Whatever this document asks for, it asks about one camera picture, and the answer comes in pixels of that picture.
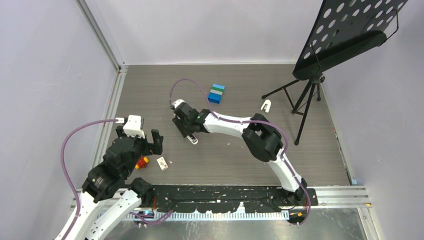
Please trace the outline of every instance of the small white object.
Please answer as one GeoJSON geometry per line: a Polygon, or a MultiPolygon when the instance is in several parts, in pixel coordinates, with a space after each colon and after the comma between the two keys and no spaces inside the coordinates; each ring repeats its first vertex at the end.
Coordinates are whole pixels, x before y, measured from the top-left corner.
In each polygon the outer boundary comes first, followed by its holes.
{"type": "Polygon", "coordinates": [[[116,117],[115,119],[117,119],[117,124],[123,124],[125,122],[125,119],[123,117],[116,117]]]}
{"type": "Polygon", "coordinates": [[[265,100],[265,102],[262,104],[262,107],[260,108],[261,111],[265,111],[265,113],[268,113],[271,108],[271,101],[269,99],[265,100]]]}
{"type": "Polygon", "coordinates": [[[168,164],[163,156],[159,157],[156,161],[162,171],[168,168],[168,164]]]}
{"type": "Polygon", "coordinates": [[[198,144],[199,140],[197,139],[197,137],[195,137],[193,134],[192,135],[188,135],[186,136],[186,138],[190,141],[190,143],[192,143],[193,145],[198,144]]]}
{"type": "Polygon", "coordinates": [[[138,136],[139,138],[146,138],[145,132],[142,130],[142,117],[137,115],[129,115],[128,121],[123,126],[123,132],[129,137],[138,136]]]}

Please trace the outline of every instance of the tripod stand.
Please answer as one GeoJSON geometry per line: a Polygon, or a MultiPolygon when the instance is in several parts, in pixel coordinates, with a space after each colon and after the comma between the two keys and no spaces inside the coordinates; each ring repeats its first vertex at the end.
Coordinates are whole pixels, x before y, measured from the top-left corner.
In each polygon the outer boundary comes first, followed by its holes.
{"type": "Polygon", "coordinates": [[[321,84],[322,82],[324,82],[324,80],[325,80],[325,79],[326,79],[326,77],[325,77],[325,76],[323,76],[323,74],[322,74],[322,73],[318,74],[317,76],[311,77],[311,78],[308,80],[308,82],[307,82],[307,84],[306,84],[305,88],[303,89],[302,94],[300,95],[299,99],[297,100],[296,105],[293,105],[292,99],[290,98],[290,95],[289,95],[289,93],[287,92],[287,89],[286,89],[286,88],[288,88],[288,87],[290,87],[291,85],[293,85],[293,84],[295,84],[295,83],[299,82],[299,81],[300,81],[299,79],[296,79],[296,80],[294,80],[294,81],[292,81],[292,82],[290,82],[290,83],[288,83],[288,84],[286,84],[286,85],[284,85],[284,86],[282,86],[282,87],[280,87],[280,88],[277,88],[277,89],[275,89],[274,91],[272,91],[272,92],[270,92],[270,93],[267,93],[267,94],[265,94],[265,95],[263,95],[263,96],[262,96],[262,99],[265,99],[265,98],[267,98],[267,97],[268,97],[268,96],[270,96],[270,95],[273,95],[273,94],[275,94],[275,93],[278,93],[278,92],[279,92],[279,91],[281,91],[281,90],[284,90],[285,94],[287,95],[288,101],[290,102],[290,105],[291,105],[291,107],[293,108],[293,109],[291,110],[291,113],[292,113],[292,114],[299,114],[299,115],[302,115],[302,116],[303,116],[303,118],[302,118],[302,122],[301,122],[301,124],[300,124],[300,128],[299,128],[299,132],[298,132],[298,134],[297,134],[297,138],[296,138],[296,140],[294,141],[294,145],[296,145],[296,146],[297,146],[297,145],[299,145],[299,141],[300,141],[300,139],[301,139],[302,130],[304,129],[304,125],[305,125],[306,117],[307,117],[307,115],[308,115],[309,107],[310,107],[310,105],[311,105],[312,97],[313,97],[315,94],[318,94],[317,100],[318,100],[318,101],[321,101],[321,95],[320,95],[321,86],[320,86],[320,84],[321,84]],[[302,108],[302,107],[305,105],[305,103],[304,103],[303,105],[301,105],[301,103],[302,103],[302,101],[305,99],[305,96],[306,96],[306,94],[308,93],[308,91],[309,91],[309,97],[307,98],[307,101],[306,101],[306,108],[305,108],[305,111],[304,111],[304,112],[299,112],[298,110],[299,110],[300,108],[302,108]]]}

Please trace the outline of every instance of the silver table surface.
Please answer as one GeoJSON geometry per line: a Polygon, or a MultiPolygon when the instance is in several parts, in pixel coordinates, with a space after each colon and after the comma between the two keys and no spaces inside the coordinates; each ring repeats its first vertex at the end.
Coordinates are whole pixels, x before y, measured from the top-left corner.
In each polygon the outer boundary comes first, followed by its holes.
{"type": "Polygon", "coordinates": [[[121,222],[108,240],[366,240],[358,210],[313,209],[297,228],[286,221],[175,221],[134,227],[121,222]]]}
{"type": "MultiPolygon", "coordinates": [[[[182,138],[172,122],[168,99],[178,79],[195,79],[207,93],[216,83],[225,86],[221,103],[213,104],[218,113],[252,117],[260,113],[263,94],[294,80],[293,68],[291,64],[130,66],[116,116],[141,115],[149,141],[150,129],[158,129],[164,136],[162,156],[169,168],[161,171],[156,162],[159,156],[150,156],[147,168],[135,170],[128,181],[142,177],[152,184],[278,185],[279,180],[271,168],[255,159],[239,138],[199,133],[197,145],[182,138]]],[[[301,81],[288,88],[294,101],[305,85],[306,82],[301,81]]],[[[190,82],[181,82],[176,87],[173,99],[178,98],[198,111],[207,107],[203,95],[190,82]]],[[[283,91],[269,99],[270,111],[262,114],[288,135],[288,159],[308,184],[349,185],[324,96],[321,101],[317,101],[316,96],[313,98],[298,146],[294,145],[294,139],[302,116],[291,113],[283,91]]],[[[109,145],[116,138],[115,128],[112,131],[109,145]]]]}

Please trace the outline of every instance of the black mounting plate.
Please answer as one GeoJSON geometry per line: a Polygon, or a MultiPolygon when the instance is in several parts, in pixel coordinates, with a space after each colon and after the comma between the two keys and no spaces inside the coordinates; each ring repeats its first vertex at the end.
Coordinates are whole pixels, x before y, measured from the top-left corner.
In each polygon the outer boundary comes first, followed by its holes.
{"type": "MultiPolygon", "coordinates": [[[[278,207],[292,207],[287,202],[287,191],[278,186],[251,185],[153,185],[158,212],[167,212],[171,208],[178,213],[235,212],[243,202],[246,213],[276,213],[278,207]]],[[[318,205],[316,191],[307,188],[311,205],[318,205]]],[[[303,197],[297,206],[304,206],[303,197]]],[[[153,201],[141,207],[150,208],[153,201]]]]}

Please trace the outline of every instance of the white connector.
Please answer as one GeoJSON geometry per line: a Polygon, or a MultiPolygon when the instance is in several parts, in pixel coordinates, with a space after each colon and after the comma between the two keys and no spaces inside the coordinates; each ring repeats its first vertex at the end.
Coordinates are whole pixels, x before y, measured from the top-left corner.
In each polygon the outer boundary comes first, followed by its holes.
{"type": "Polygon", "coordinates": [[[162,171],[168,168],[168,164],[163,156],[159,157],[156,161],[162,171]]]}
{"type": "Polygon", "coordinates": [[[117,124],[123,124],[125,123],[125,118],[123,117],[115,117],[115,119],[117,120],[117,124]]]}
{"type": "Polygon", "coordinates": [[[265,100],[265,102],[262,104],[262,107],[260,108],[260,110],[265,111],[265,113],[268,113],[270,111],[271,108],[271,101],[269,99],[265,100]]]}

